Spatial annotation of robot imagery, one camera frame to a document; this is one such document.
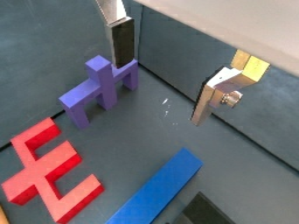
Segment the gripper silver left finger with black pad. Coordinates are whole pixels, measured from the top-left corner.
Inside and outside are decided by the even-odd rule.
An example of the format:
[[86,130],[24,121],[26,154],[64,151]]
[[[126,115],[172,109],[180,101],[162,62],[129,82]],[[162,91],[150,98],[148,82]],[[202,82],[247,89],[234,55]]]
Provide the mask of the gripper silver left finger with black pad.
[[94,0],[105,24],[112,63],[122,67],[134,58],[134,20],[126,15],[122,0]]

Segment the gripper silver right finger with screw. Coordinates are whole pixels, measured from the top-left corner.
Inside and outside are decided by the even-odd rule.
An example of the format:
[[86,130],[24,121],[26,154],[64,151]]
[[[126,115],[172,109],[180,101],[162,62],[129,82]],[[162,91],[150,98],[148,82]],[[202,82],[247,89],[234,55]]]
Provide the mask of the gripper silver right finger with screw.
[[265,61],[236,50],[229,67],[221,66],[201,84],[190,122],[198,126],[220,105],[233,108],[243,96],[239,90],[256,84],[268,68]]

